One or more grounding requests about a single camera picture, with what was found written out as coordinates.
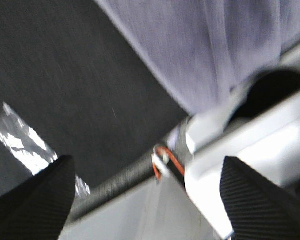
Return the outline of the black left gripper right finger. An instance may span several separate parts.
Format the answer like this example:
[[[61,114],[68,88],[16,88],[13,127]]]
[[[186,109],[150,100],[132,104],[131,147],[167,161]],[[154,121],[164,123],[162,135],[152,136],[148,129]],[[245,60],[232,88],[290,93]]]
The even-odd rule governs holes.
[[[300,240],[300,200],[237,157],[225,157],[219,191],[238,240]]]

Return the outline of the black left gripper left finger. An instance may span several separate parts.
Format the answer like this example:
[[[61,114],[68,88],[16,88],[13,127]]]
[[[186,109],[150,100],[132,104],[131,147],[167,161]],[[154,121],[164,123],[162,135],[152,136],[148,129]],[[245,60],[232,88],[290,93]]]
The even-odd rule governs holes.
[[[0,197],[0,240],[56,240],[75,196],[75,165],[63,155]]]

